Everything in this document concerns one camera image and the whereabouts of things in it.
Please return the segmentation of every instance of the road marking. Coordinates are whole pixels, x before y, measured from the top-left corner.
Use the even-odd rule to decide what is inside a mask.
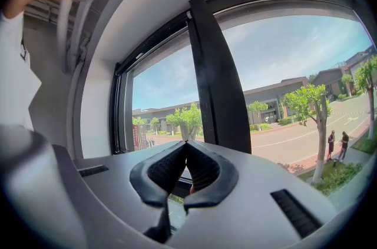
[[[348,120],[344,125],[349,124],[351,121],[357,120],[357,119],[359,119],[359,117],[348,117]]]
[[[353,132],[355,132],[363,123],[364,121],[366,121],[367,119],[369,118],[369,115],[356,127],[354,128],[351,132],[349,132],[348,134],[352,134]]]
[[[343,117],[347,116],[347,114],[339,117],[337,120],[334,120],[333,122],[330,122],[329,124],[327,124],[326,126],[328,127],[329,125],[332,125],[334,122],[337,122],[338,120],[341,120]],[[288,141],[292,141],[292,140],[296,140],[296,139],[299,139],[299,138],[302,138],[302,137],[305,137],[305,136],[308,136],[310,134],[313,134],[315,132],[318,132],[318,130],[314,130],[312,132],[309,132],[307,134],[304,134],[304,135],[301,135],[301,136],[298,136],[296,138],[292,138],[292,139],[288,139],[288,140],[284,140],[284,141],[280,141],[280,142],[276,142],[276,143],[271,143],[271,144],[265,144],[265,145],[258,145],[256,147],[252,147],[252,148],[263,148],[263,147],[269,147],[270,145],[276,145],[276,144],[281,144],[281,143],[284,143],[284,142],[288,142]]]

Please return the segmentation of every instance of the tree trunk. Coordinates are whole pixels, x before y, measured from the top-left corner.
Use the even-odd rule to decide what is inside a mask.
[[[317,116],[316,120],[317,120],[319,143],[318,143],[317,165],[316,165],[316,170],[314,171],[312,184],[316,184],[320,181],[320,178],[323,172],[323,165],[325,163],[326,122],[328,118],[328,108],[326,105],[326,97],[324,95],[321,95],[320,97],[320,106],[321,108],[319,108],[318,103],[315,101],[314,108],[316,109],[316,116]]]
[[[190,135],[189,135],[189,128],[187,126],[187,123],[186,122],[182,122],[180,124],[180,127],[181,127],[182,140],[184,140],[184,141],[189,140]]]
[[[198,131],[198,128],[197,128],[197,127],[194,127],[194,128],[190,131],[190,135],[189,135],[190,138],[189,138],[188,140],[195,140],[197,131]]]
[[[351,88],[349,86],[349,82],[346,82],[346,88],[347,88],[348,97],[351,97]]]
[[[368,93],[369,97],[369,112],[371,113],[371,120],[369,123],[369,134],[368,139],[373,138],[373,132],[374,132],[374,123],[375,123],[375,99],[373,95],[373,87],[371,89],[367,89],[366,92]]]
[[[260,119],[259,119],[259,115],[260,115],[260,113],[258,113],[258,123],[259,123],[258,131],[261,131],[261,129],[260,129]]]
[[[318,136],[319,136],[319,145],[318,145],[318,157],[316,170],[313,176],[313,184],[316,184],[320,181],[323,171],[323,165],[325,163],[325,150],[326,150],[326,128],[323,130],[323,127],[319,126],[318,123]]]

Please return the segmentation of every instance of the vent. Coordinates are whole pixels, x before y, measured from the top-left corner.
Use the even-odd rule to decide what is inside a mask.
[[[105,165],[98,165],[95,167],[83,168],[82,170],[78,170],[82,177],[95,175],[103,171],[108,171],[108,168]]]
[[[301,238],[307,237],[321,226],[320,222],[287,190],[272,192],[271,196]]]

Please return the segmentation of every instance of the glass pane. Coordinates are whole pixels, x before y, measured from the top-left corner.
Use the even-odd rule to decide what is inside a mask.
[[[133,71],[135,150],[171,141],[204,141],[188,32],[156,49]]]
[[[375,130],[376,98],[370,104],[375,93],[360,68],[376,68],[376,49],[348,10],[322,6],[243,6],[216,18],[244,91],[252,154],[313,185],[341,210],[366,186],[368,175],[356,174],[373,167],[377,136],[367,137]],[[376,70],[372,80],[376,85]]]

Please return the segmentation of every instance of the hedge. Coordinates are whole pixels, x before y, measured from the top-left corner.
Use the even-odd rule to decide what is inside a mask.
[[[343,100],[343,99],[345,99],[347,97],[347,95],[346,94],[339,94],[338,95],[338,100]]]
[[[270,125],[269,124],[260,124],[260,129],[263,131],[263,130],[269,130],[270,129]],[[252,124],[250,126],[250,130],[251,131],[259,131],[259,124]]]
[[[292,123],[292,118],[293,118],[294,121],[296,121],[296,117],[295,116],[288,116],[288,117],[284,117],[282,119],[279,119],[279,125],[291,124]]]

